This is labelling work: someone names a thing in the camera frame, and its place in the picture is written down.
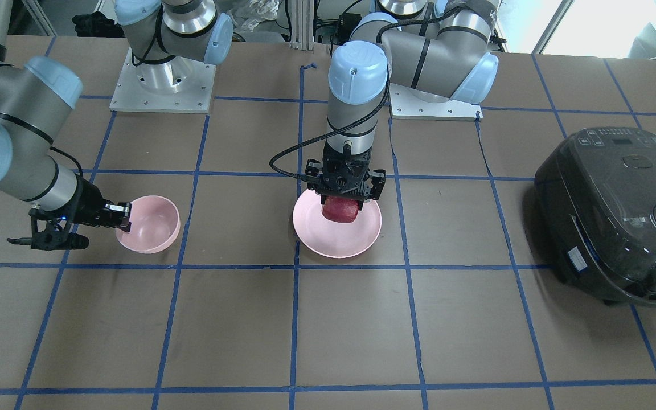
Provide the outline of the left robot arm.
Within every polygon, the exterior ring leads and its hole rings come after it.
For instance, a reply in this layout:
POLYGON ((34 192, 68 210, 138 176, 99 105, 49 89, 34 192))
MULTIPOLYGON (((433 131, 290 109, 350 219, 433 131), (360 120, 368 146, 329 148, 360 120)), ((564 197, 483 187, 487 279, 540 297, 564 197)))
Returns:
POLYGON ((380 197, 383 169, 371 169, 378 112, 390 85, 464 103, 489 94, 499 60, 487 50, 499 1, 379 1, 331 55, 321 160, 300 179, 309 190, 366 202, 380 197))

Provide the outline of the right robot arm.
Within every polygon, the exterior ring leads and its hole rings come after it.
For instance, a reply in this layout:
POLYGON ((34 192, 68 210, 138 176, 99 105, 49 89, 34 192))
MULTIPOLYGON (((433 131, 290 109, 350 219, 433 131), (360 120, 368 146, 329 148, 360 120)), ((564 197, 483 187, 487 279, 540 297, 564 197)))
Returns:
MULTIPOLYGON (((38 250, 86 249, 73 225, 114 228, 121 244, 144 253, 168 247, 180 217, 149 212, 146 198, 111 202, 80 171, 59 163, 53 142, 83 93, 83 81, 44 55, 22 68, 5 62, 11 2, 0 1, 0 192, 28 203, 31 233, 10 244, 38 250)), ((150 73, 178 59, 219 65, 233 35, 231 16, 213 1, 117 1, 115 13, 130 43, 132 63, 150 73)))

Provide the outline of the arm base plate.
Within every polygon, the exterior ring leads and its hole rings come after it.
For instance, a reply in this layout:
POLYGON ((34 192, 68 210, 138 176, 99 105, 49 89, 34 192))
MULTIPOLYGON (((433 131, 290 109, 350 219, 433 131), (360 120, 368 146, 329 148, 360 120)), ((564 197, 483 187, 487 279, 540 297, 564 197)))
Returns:
POLYGON ((479 105, 450 100, 420 90, 391 83, 390 105, 393 117, 404 120, 455 120, 483 119, 479 105))
POLYGON ((216 66, 176 57, 133 65, 128 50, 109 108, 114 112, 208 114, 216 66))

